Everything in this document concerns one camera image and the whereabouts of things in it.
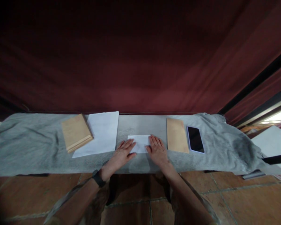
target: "white card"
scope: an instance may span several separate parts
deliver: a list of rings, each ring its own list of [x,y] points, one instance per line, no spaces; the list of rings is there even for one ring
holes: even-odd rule
[[[136,153],[147,153],[146,145],[150,145],[149,143],[149,137],[150,135],[129,135],[128,139],[134,139],[134,142],[136,142],[136,145],[133,147],[130,153],[136,152]]]

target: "white paper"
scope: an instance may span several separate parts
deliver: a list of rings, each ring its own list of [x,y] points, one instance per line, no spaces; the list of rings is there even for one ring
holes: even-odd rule
[[[77,149],[73,158],[114,151],[118,122],[119,112],[90,114],[87,123],[94,139]]]
[[[135,146],[131,150],[130,153],[136,152],[136,153],[147,153],[146,145],[150,145],[149,143],[149,136],[150,135],[129,135],[128,139],[134,139],[134,142],[136,142]]]

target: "red curtain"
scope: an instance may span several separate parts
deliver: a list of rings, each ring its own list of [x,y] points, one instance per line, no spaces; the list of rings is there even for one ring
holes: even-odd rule
[[[0,96],[30,111],[217,113],[281,53],[281,1],[14,1],[2,18]]]
[[[225,117],[227,122],[231,125],[236,124],[242,118],[247,116],[250,112],[265,103],[275,94],[281,91],[281,69],[274,73],[265,82],[254,89],[250,94],[243,98],[231,110],[229,110]]]

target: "watch strap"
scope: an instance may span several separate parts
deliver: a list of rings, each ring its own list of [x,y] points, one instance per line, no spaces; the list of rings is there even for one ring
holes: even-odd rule
[[[102,180],[102,178],[100,177],[99,173],[98,173],[98,170],[95,170],[93,172],[93,176],[92,178],[96,181],[96,183],[99,185],[99,187],[103,187],[106,182]]]

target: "smartphone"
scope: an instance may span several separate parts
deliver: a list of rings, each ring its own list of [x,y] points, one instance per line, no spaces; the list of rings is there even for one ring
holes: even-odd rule
[[[199,129],[187,127],[187,134],[190,150],[205,153]]]

